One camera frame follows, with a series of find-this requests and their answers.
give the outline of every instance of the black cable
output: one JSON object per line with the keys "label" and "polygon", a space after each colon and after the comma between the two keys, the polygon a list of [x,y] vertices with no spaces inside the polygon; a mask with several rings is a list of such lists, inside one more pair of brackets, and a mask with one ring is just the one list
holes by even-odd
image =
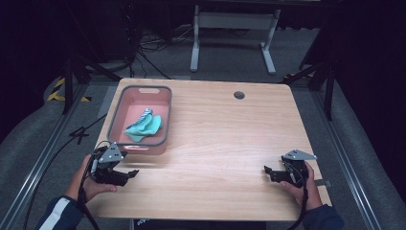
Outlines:
{"label": "black cable", "polygon": [[164,76],[165,78],[172,80],[171,77],[169,77],[168,75],[164,74],[161,70],[159,70],[152,62],[149,61],[149,59],[146,57],[146,55],[144,55],[143,53],[141,53],[140,51],[137,50],[137,53],[140,54],[150,65],[152,65],[152,67],[154,67],[162,76]]}
{"label": "black cable", "polygon": [[301,213],[300,213],[298,219],[296,220],[296,222],[294,222],[293,225],[290,226],[287,230],[296,229],[299,226],[299,224],[301,224],[302,220],[305,217],[305,206],[306,206],[306,203],[307,203],[307,200],[308,200],[308,192],[307,192],[307,187],[306,187],[307,178],[305,177],[305,178],[303,178],[303,180],[304,180],[304,197],[302,199]]}
{"label": "black cable", "polygon": [[[88,126],[88,127],[85,127],[84,130],[86,130],[86,129],[92,127],[95,123],[97,123],[99,120],[101,120],[102,118],[104,118],[106,115],[107,115],[107,114],[104,114],[104,115],[103,115],[102,117],[100,117],[96,122],[94,122],[93,124],[91,124],[91,125]],[[50,167],[51,164],[54,162],[54,160],[56,159],[57,155],[58,155],[69,143],[71,143],[71,142],[72,142],[73,140],[75,140],[75,138],[77,138],[77,137],[78,137],[77,135],[73,136],[71,139],[69,139],[69,140],[54,154],[54,156],[51,158],[51,160],[48,162],[47,166],[45,167],[43,174],[39,177],[38,183],[35,185],[35,188],[34,188],[34,190],[33,190],[33,195],[32,195],[31,198],[30,198],[30,204],[29,204],[29,207],[28,207],[28,210],[27,210],[27,214],[26,214],[25,220],[24,220],[24,225],[23,225],[23,229],[24,229],[24,230],[27,229],[28,220],[29,220],[29,218],[30,218],[30,212],[31,212],[31,209],[33,208],[33,204],[34,204],[34,198],[35,198],[36,192],[37,192],[37,190],[38,190],[38,188],[39,188],[39,184],[41,183],[42,179],[44,178],[44,175],[45,175],[46,171],[48,171],[49,167]]]}
{"label": "black cable", "polygon": [[299,214],[298,219],[292,224],[292,226],[290,226],[287,230],[294,230],[296,229],[299,224],[301,224],[302,220],[305,217],[305,206],[307,204],[307,200],[308,200],[308,191],[307,191],[307,177],[303,176],[295,167],[293,167],[291,164],[289,163],[285,163],[286,167],[289,168],[290,170],[293,170],[294,172],[296,172],[299,177],[301,178],[299,181],[303,181],[304,183],[304,197],[302,199],[302,208],[301,208],[301,213]]}

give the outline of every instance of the dark clothing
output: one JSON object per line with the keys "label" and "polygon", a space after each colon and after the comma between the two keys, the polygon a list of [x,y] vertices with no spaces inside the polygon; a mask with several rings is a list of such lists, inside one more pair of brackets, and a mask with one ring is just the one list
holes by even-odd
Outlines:
{"label": "dark clothing", "polygon": [[[35,229],[73,230],[79,225],[83,213],[75,200],[60,196],[51,200],[46,213]],[[303,220],[305,230],[343,229],[344,222],[333,207],[323,205],[306,213]],[[265,230],[265,221],[200,221],[200,220],[157,220],[134,219],[136,230]]]}
{"label": "dark clothing", "polygon": [[307,212],[302,224],[305,230],[339,230],[344,228],[344,221],[333,207],[326,204]]}
{"label": "dark clothing", "polygon": [[77,208],[77,202],[71,197],[63,195],[49,202],[47,210],[35,230],[74,230],[82,217],[83,213]]}

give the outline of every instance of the person's hand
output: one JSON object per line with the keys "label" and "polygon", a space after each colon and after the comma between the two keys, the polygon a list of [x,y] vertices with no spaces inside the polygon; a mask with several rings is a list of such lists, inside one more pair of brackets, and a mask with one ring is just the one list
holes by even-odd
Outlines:
{"label": "person's hand", "polygon": [[[305,162],[305,165],[306,165],[307,171],[308,171],[308,179],[307,179],[307,183],[306,183],[307,192],[308,192],[308,200],[307,200],[305,209],[308,211],[308,210],[315,209],[315,208],[322,206],[323,203],[322,203],[322,200],[320,199],[319,190],[317,189],[316,182],[314,181],[314,171],[307,162]],[[283,187],[284,190],[286,190],[288,193],[292,194],[295,197],[296,202],[298,202],[298,204],[300,206],[302,206],[302,200],[304,197],[304,188],[303,187],[298,189],[294,185],[292,185],[286,181],[281,181],[280,185]]]}
{"label": "person's hand", "polygon": [[[75,173],[74,177],[71,180],[71,184],[65,192],[66,196],[71,197],[74,200],[78,200],[79,187],[83,173],[86,170],[87,162],[89,162],[91,155],[88,154],[84,157],[80,168]],[[99,184],[94,181],[90,176],[88,176],[83,183],[83,189],[86,192],[86,200],[90,201],[93,197],[98,194],[107,193],[107,192],[117,192],[117,187],[112,184]]]}

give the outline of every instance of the metal stand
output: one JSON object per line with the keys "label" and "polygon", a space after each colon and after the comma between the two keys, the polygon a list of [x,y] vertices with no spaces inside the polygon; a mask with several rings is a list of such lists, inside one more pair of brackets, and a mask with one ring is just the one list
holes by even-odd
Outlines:
{"label": "metal stand", "polygon": [[272,37],[278,24],[280,10],[274,14],[250,14],[250,13],[222,13],[200,12],[199,6],[194,9],[194,42],[192,48],[191,71],[197,71],[199,61],[199,29],[200,28],[229,28],[248,30],[267,30],[268,37],[260,44],[263,58],[270,75],[276,73],[274,63],[269,52]]}

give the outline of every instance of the wooden table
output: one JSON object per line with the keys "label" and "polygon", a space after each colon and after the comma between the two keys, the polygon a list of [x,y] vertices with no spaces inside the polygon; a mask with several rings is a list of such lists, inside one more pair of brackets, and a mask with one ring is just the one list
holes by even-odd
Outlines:
{"label": "wooden table", "polygon": [[[199,80],[120,81],[99,137],[106,140],[114,110],[128,85],[172,90],[167,150],[128,155],[115,170],[140,170],[116,194],[88,203],[92,215],[126,219],[296,220],[294,198],[264,172],[284,170],[281,156],[312,153],[290,88],[281,84]],[[242,100],[234,93],[245,94]],[[316,161],[309,161],[316,179]],[[326,187],[319,187],[330,204]]]}

